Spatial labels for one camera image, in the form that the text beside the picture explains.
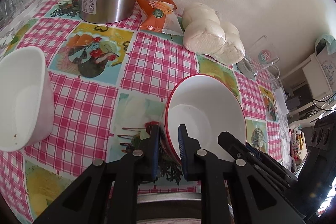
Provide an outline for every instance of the table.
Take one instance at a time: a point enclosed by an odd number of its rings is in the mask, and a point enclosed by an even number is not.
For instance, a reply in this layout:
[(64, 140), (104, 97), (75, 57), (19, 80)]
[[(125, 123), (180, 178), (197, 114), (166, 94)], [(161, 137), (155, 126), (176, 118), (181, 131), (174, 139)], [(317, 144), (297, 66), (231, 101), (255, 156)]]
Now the table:
[[(198, 72), (222, 81), (239, 100), (247, 141), (256, 145), (259, 138), (261, 150), (288, 164), (288, 125), (270, 84), (189, 52), (181, 37), (139, 31), (141, 21), (137, 5), (126, 20), (96, 25), (81, 21), (78, 0), (47, 0), (0, 52), (41, 48), (54, 91), (51, 135), (20, 151), (0, 151), (0, 192), (22, 223), (31, 223), (93, 159), (109, 162), (136, 149), (174, 86)], [(142, 184), (139, 194), (200, 191), (162, 151), (160, 169), (162, 177)]]

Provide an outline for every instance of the screw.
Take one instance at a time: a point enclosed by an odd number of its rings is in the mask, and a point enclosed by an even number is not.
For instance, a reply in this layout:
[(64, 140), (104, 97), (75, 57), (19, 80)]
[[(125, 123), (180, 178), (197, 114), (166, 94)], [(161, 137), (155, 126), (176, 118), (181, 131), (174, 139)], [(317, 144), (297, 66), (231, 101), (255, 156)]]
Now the screw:
[(93, 161), (92, 161), (92, 164), (94, 165), (94, 166), (101, 166), (102, 164), (103, 164), (103, 160), (102, 159), (94, 159)]
[(134, 150), (133, 151), (133, 156), (140, 157), (142, 156), (143, 152), (140, 149)]
[(238, 166), (245, 166), (246, 162), (243, 159), (238, 159), (236, 160), (236, 164)]
[(205, 156), (207, 154), (206, 150), (204, 150), (204, 149), (199, 149), (199, 150), (197, 150), (196, 153), (199, 156)]

